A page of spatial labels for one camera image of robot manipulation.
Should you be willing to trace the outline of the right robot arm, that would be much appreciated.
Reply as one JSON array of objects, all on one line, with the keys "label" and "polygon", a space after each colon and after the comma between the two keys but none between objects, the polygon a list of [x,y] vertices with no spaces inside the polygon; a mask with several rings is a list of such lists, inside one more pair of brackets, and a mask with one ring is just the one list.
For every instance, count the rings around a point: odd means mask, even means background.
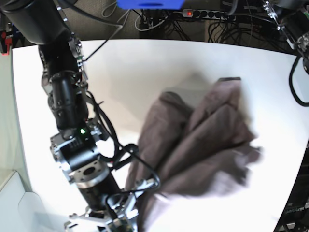
[{"label": "right robot arm", "polygon": [[88,90],[81,42],[51,0],[3,0],[0,11],[21,34],[36,44],[43,64],[42,87],[56,120],[51,153],[66,179],[85,201],[83,215],[73,214],[66,231],[89,223],[100,232],[136,232],[138,198],[160,186],[160,178],[138,181],[121,190],[112,175],[133,159],[141,161],[135,144],[122,145],[104,111]]}]

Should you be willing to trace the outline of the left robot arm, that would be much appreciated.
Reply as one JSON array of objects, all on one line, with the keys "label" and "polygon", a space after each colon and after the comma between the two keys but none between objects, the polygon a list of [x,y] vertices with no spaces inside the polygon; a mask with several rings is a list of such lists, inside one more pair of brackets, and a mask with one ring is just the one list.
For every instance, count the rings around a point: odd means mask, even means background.
[{"label": "left robot arm", "polygon": [[309,72],[309,2],[307,0],[264,0],[263,8],[267,15],[276,23],[277,29],[286,37],[292,50],[297,52],[292,65],[288,82],[295,101],[308,107],[309,103],[302,101],[294,88],[293,75],[301,59],[305,72]]}]

